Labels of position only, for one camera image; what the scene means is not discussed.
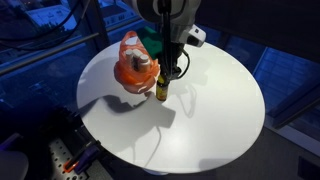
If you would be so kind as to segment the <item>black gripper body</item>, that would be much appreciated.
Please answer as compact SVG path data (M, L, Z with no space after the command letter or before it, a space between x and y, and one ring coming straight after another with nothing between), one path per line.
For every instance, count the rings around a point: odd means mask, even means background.
M171 41L170 27L160 24L158 28L161 41L161 53L159 62L164 72L181 72L178 66L178 58L181 56L181 49L184 47L181 43L173 43Z

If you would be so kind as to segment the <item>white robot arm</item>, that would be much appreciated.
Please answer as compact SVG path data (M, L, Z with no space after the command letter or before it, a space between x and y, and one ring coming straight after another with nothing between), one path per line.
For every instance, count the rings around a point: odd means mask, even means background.
M195 25L201 0L123 0L142 19L160 25L161 73L167 80L180 79L185 72L177 66L184 45L201 47L206 33Z

